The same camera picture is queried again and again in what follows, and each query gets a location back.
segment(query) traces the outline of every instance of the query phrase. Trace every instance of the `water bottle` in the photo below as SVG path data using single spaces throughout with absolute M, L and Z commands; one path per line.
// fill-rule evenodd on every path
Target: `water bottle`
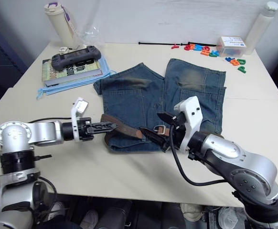
M 78 44 L 75 41 L 75 31 L 70 28 L 67 22 L 67 19 L 70 20 L 70 18 L 64 11 L 62 5 L 58 2 L 49 3 L 44 6 L 44 11 L 48 15 L 59 38 L 62 40 L 63 46 L 76 49 Z
M 274 19 L 276 11 L 278 10 L 278 4 L 274 1 L 269 1 L 257 17 L 252 29 L 249 31 L 246 39 L 246 51 L 245 55 L 252 54 L 257 43 L 261 39 L 264 32 L 267 30 L 269 24 Z

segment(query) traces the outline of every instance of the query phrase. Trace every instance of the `small box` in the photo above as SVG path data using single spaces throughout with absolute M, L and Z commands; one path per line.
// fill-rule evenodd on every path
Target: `small box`
M 246 50 L 241 37 L 220 37 L 216 46 L 220 56 L 241 57 Z

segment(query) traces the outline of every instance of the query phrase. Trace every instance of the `jeans pocket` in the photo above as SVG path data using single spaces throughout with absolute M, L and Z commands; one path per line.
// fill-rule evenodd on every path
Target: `jeans pocket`
M 181 89 L 180 101 L 186 100 L 192 96 L 197 96 L 202 109 L 203 120 L 201 124 L 201 131 L 215 133 L 217 129 L 216 120 L 218 116 L 218 95 L 196 92 L 189 89 Z
M 103 105 L 105 114 L 133 128 L 147 125 L 141 89 L 104 91 Z

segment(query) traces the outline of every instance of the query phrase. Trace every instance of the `black stick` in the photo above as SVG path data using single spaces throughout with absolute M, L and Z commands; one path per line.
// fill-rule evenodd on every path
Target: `black stick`
M 150 43 L 150 42 L 138 42 L 138 44 L 175 45 L 175 44 L 172 44 L 172 43 Z M 204 44 L 204 43 L 195 43 L 195 42 L 188 42 L 187 44 L 198 44 L 198 45 L 201 45 L 201 46 L 210 46 L 210 47 L 215 47 L 216 46 L 216 44 Z M 187 45 L 187 44 L 176 43 L 176 45 L 180 45 L 180 46 Z

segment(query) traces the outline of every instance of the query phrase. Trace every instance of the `white wall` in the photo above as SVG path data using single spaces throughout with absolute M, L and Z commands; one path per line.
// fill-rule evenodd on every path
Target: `white wall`
M 61 0 L 82 28 L 97 0 Z M 59 40 L 43 11 L 49 0 L 0 0 L 0 32 L 30 65 Z M 267 0 L 102 0 L 96 14 L 106 42 L 205 42 L 220 35 L 246 37 Z M 257 51 L 271 73 L 278 62 L 278 12 Z

